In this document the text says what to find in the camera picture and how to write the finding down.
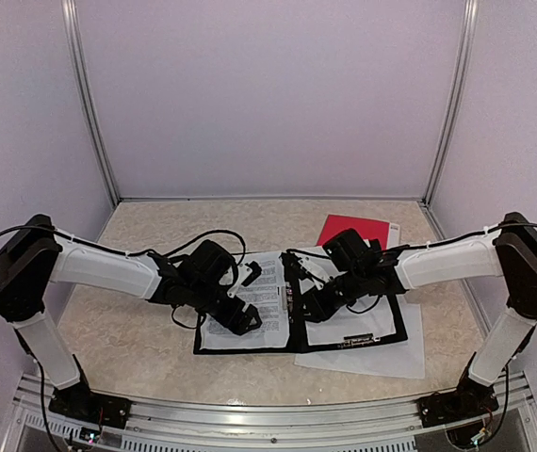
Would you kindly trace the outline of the printed text paper sheet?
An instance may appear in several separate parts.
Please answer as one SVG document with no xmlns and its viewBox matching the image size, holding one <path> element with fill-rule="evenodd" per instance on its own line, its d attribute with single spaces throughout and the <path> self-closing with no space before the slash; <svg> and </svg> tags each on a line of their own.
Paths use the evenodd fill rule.
<svg viewBox="0 0 537 452">
<path fill-rule="evenodd" d="M 244 263 L 257 262 L 262 268 L 261 275 L 248 287 L 242 287 L 237 296 L 246 306 L 255 306 L 260 314 L 262 326 L 243 334 L 235 335 L 210 318 L 196 336 L 199 345 L 194 346 L 196 354 L 235 353 L 243 350 L 256 352 L 264 348 L 284 348 L 289 337 L 289 323 L 280 307 L 278 288 L 285 284 L 284 266 L 279 251 L 261 252 L 248 255 Z"/>
</svg>

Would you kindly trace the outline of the black clip folder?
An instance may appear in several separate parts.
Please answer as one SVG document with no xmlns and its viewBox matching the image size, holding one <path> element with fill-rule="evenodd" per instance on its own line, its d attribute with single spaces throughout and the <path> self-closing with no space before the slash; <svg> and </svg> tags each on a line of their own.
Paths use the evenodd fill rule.
<svg viewBox="0 0 537 452">
<path fill-rule="evenodd" d="M 342 347 L 343 341 L 340 343 L 336 343 L 336 344 L 310 346 L 307 341 L 307 332 L 306 332 L 307 321 L 305 321 L 303 318 L 303 295 L 308 291 L 313 291 L 313 292 L 321 291 L 323 293 L 329 293 L 329 294 L 334 294 L 334 295 L 337 294 L 343 297 L 341 294 L 338 294 L 336 291 L 334 291 L 333 288 L 329 286 L 329 283 L 333 283 L 334 279 L 341 275 L 341 272 L 336 269 L 335 265 L 327 256 L 326 252 L 323 250 L 323 248 L 320 248 L 320 247 L 313 247 L 313 248 L 305 249 L 305 250 L 288 249 L 285 251 L 280 251 L 280 253 L 281 253 L 280 259 L 284 266 L 285 281 L 291 284 L 292 291 L 293 291 L 293 309 L 291 312 L 291 314 L 293 315 L 293 322 L 289 324 L 289 337 L 288 337 L 286 346 L 284 348 L 264 348 L 264 349 L 257 350 L 256 352 L 252 352 L 251 350 L 249 350 L 248 352 L 244 352 L 243 350 L 241 350 L 241 351 L 236 351 L 235 353 L 231 352 L 228 354 L 218 354 L 218 352 L 211 352 L 210 354 L 196 354 L 194 352 L 194 346 L 195 345 L 198 346 L 200 344 L 199 339 L 196 338 L 196 336 L 200 333 L 202 325 L 208 319 L 210 318 L 214 319 L 213 317 L 209 316 L 208 318 L 199 318 L 197 321 L 194 346 L 193 346 L 194 354 L 196 355 L 233 355 L 233 354 L 263 354 L 263 353 L 303 354 L 303 353 L 312 353 L 312 352 L 321 352 L 321 351 L 335 351 L 335 350 L 340 350 L 340 349 L 355 349 L 355 348 L 385 346 L 385 345 L 400 343 L 400 342 L 407 340 L 408 334 L 404 325 L 404 321 L 402 319 L 401 311 L 399 308 L 399 302 L 397 299 L 397 296 L 399 294 L 395 294 L 395 295 L 389 295 L 389 296 L 370 296 L 370 297 L 377 297 L 378 299 L 370 307 L 362 311 L 362 314 L 364 314 L 372 310 L 378 304 L 379 300 L 382 297 L 386 297 L 388 300 L 389 306 L 392 310 L 393 317 L 394 317 L 394 325 L 396 327 L 396 331 L 394 333 L 385 335 L 383 337 L 375 337 L 379 339 L 378 342 L 374 344 L 370 344 L 370 345 L 360 346 L 360 347 Z M 303 284 L 307 283 L 307 281 L 301 282 L 298 279 L 295 268 L 294 268 L 294 255 L 295 254 L 301 257 L 309 256 L 313 261 L 318 263 L 329 273 L 329 275 L 332 277 L 331 281 L 328 282 L 324 286 L 324 288 L 321 290 L 316 289 L 312 284 L 310 284 L 309 289 L 305 289 Z M 344 305 L 342 307 L 346 307 L 350 312 L 355 313 L 352 307 L 357 302 L 357 300 L 358 299 L 346 300 L 344 298 Z"/>
</svg>

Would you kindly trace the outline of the red plastic folder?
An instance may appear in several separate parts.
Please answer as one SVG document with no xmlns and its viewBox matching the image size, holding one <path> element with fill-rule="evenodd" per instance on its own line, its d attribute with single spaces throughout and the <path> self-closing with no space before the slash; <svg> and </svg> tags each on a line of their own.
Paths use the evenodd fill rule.
<svg viewBox="0 0 537 452">
<path fill-rule="evenodd" d="M 396 223 L 330 214 L 324 222 L 317 245 L 324 245 L 328 240 L 347 229 L 355 230 L 364 240 L 377 239 L 383 249 L 392 248 L 399 244 L 400 227 Z"/>
</svg>

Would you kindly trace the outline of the white paper sheet underneath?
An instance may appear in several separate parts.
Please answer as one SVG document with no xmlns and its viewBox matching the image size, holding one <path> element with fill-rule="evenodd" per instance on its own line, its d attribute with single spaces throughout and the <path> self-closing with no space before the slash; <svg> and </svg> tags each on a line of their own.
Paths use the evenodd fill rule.
<svg viewBox="0 0 537 452">
<path fill-rule="evenodd" d="M 301 367 L 359 375 L 424 379 L 425 352 L 421 308 L 402 302 L 402 319 L 408 334 L 406 341 L 344 351 L 326 351 L 297 355 L 294 364 Z"/>
</svg>

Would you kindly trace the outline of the white paper sheet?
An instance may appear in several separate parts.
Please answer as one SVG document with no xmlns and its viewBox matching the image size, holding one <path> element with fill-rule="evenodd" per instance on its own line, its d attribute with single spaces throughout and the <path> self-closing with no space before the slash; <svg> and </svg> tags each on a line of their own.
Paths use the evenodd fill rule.
<svg viewBox="0 0 537 452">
<path fill-rule="evenodd" d="M 324 322 L 307 322 L 308 344 L 310 346 L 336 344 L 349 336 L 371 333 L 374 337 L 383 337 L 394 333 L 396 331 L 394 317 L 386 297 L 382 297 L 372 310 L 362 314 L 362 311 L 377 299 L 364 296 L 352 307 L 355 313 L 342 307 Z"/>
</svg>

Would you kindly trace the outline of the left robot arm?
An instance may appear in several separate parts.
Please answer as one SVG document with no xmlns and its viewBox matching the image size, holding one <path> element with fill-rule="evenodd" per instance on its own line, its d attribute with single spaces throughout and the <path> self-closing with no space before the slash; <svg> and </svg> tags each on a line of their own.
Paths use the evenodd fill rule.
<svg viewBox="0 0 537 452">
<path fill-rule="evenodd" d="M 50 283 L 71 283 L 192 308 L 241 336 L 258 329 L 258 309 L 239 298 L 261 272 L 200 234 L 166 253 L 114 250 L 56 228 L 46 215 L 7 231 L 0 249 L 0 315 L 12 326 L 26 351 L 41 365 L 63 405 L 81 419 L 99 409 L 98 396 L 86 388 L 84 373 L 68 350 L 43 301 Z"/>
</svg>

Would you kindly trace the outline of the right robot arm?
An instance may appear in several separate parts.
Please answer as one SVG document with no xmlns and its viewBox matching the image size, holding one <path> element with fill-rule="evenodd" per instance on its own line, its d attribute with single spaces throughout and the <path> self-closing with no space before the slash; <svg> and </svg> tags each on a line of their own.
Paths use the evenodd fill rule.
<svg viewBox="0 0 537 452">
<path fill-rule="evenodd" d="M 449 410 L 457 417 L 467 418 L 484 404 L 483 387 L 494 384 L 537 326 L 537 224 L 517 212 L 481 231 L 386 250 L 348 229 L 326 242 L 323 250 L 339 273 L 301 297 L 306 319 L 315 323 L 363 296 L 393 296 L 433 283 L 478 277 L 504 279 L 505 308 L 468 363 L 467 382 L 448 399 Z"/>
</svg>

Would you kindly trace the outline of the silver metal folder clip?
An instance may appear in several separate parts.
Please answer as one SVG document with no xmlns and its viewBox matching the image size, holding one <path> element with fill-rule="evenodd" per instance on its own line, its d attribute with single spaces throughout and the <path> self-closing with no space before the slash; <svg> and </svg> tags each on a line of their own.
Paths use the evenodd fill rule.
<svg viewBox="0 0 537 452">
<path fill-rule="evenodd" d="M 342 347 L 360 347 L 378 342 L 372 333 L 347 336 L 342 342 Z"/>
</svg>

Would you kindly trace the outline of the silver spine lever clip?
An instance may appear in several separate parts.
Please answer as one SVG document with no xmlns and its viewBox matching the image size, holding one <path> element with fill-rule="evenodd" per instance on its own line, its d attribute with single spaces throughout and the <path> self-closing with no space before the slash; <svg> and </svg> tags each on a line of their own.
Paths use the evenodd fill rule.
<svg viewBox="0 0 537 452">
<path fill-rule="evenodd" d="M 293 315 L 291 314 L 293 309 L 293 291 L 291 284 L 285 282 L 284 285 L 278 288 L 278 294 L 280 297 L 280 307 L 283 312 L 284 318 L 289 324 L 293 322 Z"/>
</svg>

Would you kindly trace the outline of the front aluminium frame rail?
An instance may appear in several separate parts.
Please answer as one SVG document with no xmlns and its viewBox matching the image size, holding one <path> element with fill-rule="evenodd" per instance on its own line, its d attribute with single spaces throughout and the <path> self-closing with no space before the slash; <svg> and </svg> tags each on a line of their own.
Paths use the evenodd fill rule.
<svg viewBox="0 0 537 452">
<path fill-rule="evenodd" d="M 135 397 L 123 428 L 41 414 L 41 380 L 24 375 L 4 422 L 0 451 L 45 451 L 73 441 L 83 451 L 451 451 L 450 434 L 470 420 L 426 428 L 413 395 L 307 406 L 221 406 Z"/>
</svg>

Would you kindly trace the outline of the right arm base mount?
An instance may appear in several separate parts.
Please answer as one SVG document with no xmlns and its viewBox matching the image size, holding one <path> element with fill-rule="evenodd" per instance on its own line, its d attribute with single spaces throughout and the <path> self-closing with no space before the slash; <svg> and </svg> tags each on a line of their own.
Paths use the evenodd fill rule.
<svg viewBox="0 0 537 452">
<path fill-rule="evenodd" d="M 469 378 L 469 367 L 474 357 L 475 354 L 454 390 L 425 395 L 415 402 L 423 428 L 463 421 L 499 408 L 494 385 L 484 386 Z"/>
</svg>

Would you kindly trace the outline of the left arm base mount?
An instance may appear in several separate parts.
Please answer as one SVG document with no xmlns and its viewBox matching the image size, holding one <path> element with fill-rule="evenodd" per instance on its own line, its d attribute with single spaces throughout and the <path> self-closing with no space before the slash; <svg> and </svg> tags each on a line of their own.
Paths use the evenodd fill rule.
<svg viewBox="0 0 537 452">
<path fill-rule="evenodd" d="M 75 389 L 54 391 L 49 410 L 98 427 L 125 429 L 132 401 L 128 398 Z"/>
</svg>

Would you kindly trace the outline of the right aluminium corner post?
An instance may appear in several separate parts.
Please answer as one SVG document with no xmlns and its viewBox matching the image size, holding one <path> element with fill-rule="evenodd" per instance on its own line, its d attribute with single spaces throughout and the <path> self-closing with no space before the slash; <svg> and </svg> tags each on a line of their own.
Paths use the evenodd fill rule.
<svg viewBox="0 0 537 452">
<path fill-rule="evenodd" d="M 453 139 L 455 125 L 461 109 L 464 96 L 464 86 L 467 71 L 470 65 L 473 41 L 475 37 L 476 24 L 478 19 L 478 0 L 466 0 L 464 2 L 464 16 L 461 27 L 460 41 L 457 56 L 455 59 L 453 77 L 443 126 L 437 141 L 437 150 L 434 157 L 430 176 L 422 197 L 422 204 L 426 210 L 430 210 L 441 182 L 445 164 L 447 161 L 451 141 Z"/>
</svg>

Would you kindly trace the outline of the aluminium corner post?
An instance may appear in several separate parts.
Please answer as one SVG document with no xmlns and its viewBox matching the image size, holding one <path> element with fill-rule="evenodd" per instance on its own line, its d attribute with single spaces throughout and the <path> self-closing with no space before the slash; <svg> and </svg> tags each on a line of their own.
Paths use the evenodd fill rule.
<svg viewBox="0 0 537 452">
<path fill-rule="evenodd" d="M 106 145 L 90 87 L 84 45 L 79 28 L 77 4 L 74 0 L 62 0 L 61 10 L 84 122 L 89 133 L 93 154 L 106 194 L 110 205 L 115 209 L 121 203 L 122 197 L 106 151 Z"/>
<path fill-rule="evenodd" d="M 478 19 L 478 0 L 466 0 L 464 2 L 464 16 L 461 27 L 460 41 L 457 56 L 455 59 L 453 77 L 443 126 L 437 141 L 437 150 L 434 157 L 430 176 L 422 197 L 422 204 L 426 210 L 430 210 L 441 182 L 445 164 L 447 161 L 451 141 L 453 139 L 455 125 L 461 109 L 464 96 L 464 86 L 467 71 L 470 65 L 473 41 L 475 37 L 476 24 Z"/>
</svg>

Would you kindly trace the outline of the left aluminium corner post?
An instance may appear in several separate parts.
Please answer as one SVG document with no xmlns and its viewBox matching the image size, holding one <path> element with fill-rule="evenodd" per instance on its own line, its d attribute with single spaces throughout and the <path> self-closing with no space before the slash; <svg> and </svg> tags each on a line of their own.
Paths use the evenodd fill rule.
<svg viewBox="0 0 537 452">
<path fill-rule="evenodd" d="M 74 0 L 62 0 L 61 10 L 84 122 L 89 133 L 93 154 L 106 194 L 110 205 L 115 209 L 121 203 L 122 197 L 106 151 L 106 145 L 90 87 L 84 45 L 79 28 L 77 4 Z"/>
</svg>

